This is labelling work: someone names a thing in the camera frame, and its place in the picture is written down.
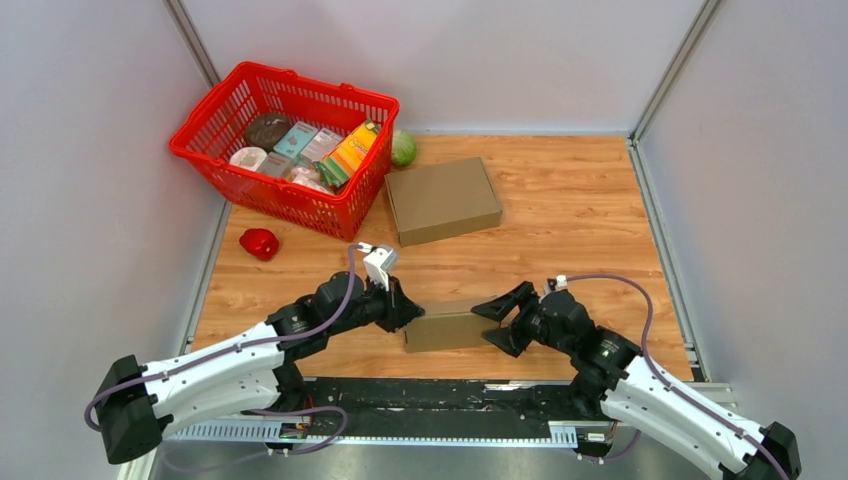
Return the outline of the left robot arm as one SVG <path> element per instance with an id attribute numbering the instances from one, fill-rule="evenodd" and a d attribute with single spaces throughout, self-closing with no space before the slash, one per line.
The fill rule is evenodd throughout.
<path id="1" fill-rule="evenodd" d="M 140 363 L 112 363 L 86 417 L 96 424 L 107 461 L 119 465 L 168 436 L 221 416 L 256 410 L 291 415 L 306 390 L 296 361 L 324 350 L 331 337 L 375 324 L 395 333 L 425 310 L 390 277 L 378 286 L 337 272 L 252 328 L 210 347 Z"/>

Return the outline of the small cardboard sheet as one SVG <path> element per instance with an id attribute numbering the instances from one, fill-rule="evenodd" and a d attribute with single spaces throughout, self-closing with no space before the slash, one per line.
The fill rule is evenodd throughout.
<path id="1" fill-rule="evenodd" d="M 403 331 L 405 352 L 426 353 L 487 346 L 489 342 L 482 334 L 497 325 L 471 309 L 493 299 L 494 296 L 488 296 L 422 303 L 424 314 L 410 322 Z"/>

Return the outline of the large brown cardboard box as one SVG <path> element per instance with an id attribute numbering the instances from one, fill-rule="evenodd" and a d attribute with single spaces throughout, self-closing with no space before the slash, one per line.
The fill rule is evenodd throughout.
<path id="1" fill-rule="evenodd" d="M 503 207 L 480 157 L 389 173 L 385 184 L 402 247 L 501 225 Z"/>

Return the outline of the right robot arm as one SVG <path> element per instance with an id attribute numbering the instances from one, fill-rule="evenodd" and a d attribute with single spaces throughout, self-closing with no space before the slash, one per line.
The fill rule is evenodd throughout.
<path id="1" fill-rule="evenodd" d="M 517 357 L 536 342 L 566 354 L 577 374 L 570 404 L 579 416 L 600 414 L 629 424 L 681 455 L 711 479 L 796 479 L 802 472 L 797 437 L 779 422 L 768 426 L 734 413 L 661 369 L 645 343 L 596 324 L 568 290 L 569 278 L 548 280 L 539 294 L 530 282 L 472 307 L 508 325 L 482 336 Z"/>

